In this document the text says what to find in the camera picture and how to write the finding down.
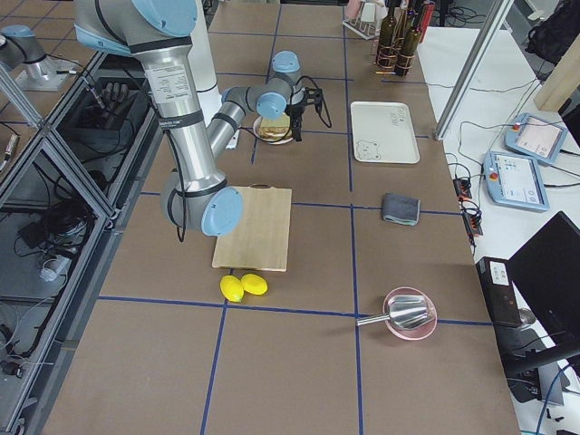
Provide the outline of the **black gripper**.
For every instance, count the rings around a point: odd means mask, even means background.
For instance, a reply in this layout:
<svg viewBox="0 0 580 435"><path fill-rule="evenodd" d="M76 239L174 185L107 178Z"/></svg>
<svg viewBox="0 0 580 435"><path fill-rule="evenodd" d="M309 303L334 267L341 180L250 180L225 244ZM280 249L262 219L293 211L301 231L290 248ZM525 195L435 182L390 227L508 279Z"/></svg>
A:
<svg viewBox="0 0 580 435"><path fill-rule="evenodd" d="M285 114L289 117L289 127L292 138L295 141L302 141L303 115L306 102L299 102L297 104L289 104L286 106Z"/></svg>

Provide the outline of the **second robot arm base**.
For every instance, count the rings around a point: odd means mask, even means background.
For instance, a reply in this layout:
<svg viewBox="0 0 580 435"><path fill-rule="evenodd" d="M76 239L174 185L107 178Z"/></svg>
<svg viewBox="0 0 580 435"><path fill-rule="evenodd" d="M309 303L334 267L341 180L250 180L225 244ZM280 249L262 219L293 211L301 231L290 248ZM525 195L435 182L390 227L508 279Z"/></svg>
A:
<svg viewBox="0 0 580 435"><path fill-rule="evenodd" d="M28 26L12 24L1 29L1 66L7 72L24 67L15 78L22 90L61 90L71 65L67 61L56 62L50 58Z"/></svg>

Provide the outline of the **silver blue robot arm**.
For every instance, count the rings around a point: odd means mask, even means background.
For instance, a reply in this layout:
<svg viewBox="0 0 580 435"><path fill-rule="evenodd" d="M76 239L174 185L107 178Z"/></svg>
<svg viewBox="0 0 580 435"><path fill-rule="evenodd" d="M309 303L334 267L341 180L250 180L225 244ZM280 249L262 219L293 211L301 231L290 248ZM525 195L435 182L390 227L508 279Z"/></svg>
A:
<svg viewBox="0 0 580 435"><path fill-rule="evenodd" d="M216 85L207 27L198 1L78 1L77 39L93 50L140 61L177 168L162 193L164 214L178 228L224 236L243 214L241 194L216 159L250 112L276 119L305 99L301 67L277 53L261 86L233 87L205 121L199 95Z"/></svg>

